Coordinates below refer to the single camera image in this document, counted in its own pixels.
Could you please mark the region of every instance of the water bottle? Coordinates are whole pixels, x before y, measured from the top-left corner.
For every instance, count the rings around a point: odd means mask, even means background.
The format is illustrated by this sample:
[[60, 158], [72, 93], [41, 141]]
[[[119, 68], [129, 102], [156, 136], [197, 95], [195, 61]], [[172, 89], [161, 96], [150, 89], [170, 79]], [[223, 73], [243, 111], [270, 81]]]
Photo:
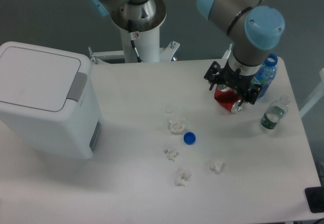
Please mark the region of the water bottle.
[[275, 54], [270, 53], [258, 72], [254, 75], [251, 83], [253, 85], [260, 84], [262, 86], [258, 98], [261, 98], [264, 95], [269, 85], [273, 81], [275, 74], [277, 73], [277, 63], [278, 57]]
[[288, 96], [282, 96], [279, 100], [271, 103], [261, 119], [262, 126], [267, 129], [274, 129], [277, 123], [287, 114], [289, 102]]

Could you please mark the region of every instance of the bottle cap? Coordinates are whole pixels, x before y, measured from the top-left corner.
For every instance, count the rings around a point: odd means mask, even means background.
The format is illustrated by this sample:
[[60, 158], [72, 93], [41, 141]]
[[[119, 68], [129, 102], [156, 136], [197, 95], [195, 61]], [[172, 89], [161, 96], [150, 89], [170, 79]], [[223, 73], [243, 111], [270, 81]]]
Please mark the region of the bottle cap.
[[264, 61], [264, 64], [268, 67], [274, 67], [278, 63], [277, 55], [270, 53], [267, 59]]
[[183, 140], [187, 145], [192, 145], [196, 141], [196, 136], [192, 132], [187, 132], [184, 134]]

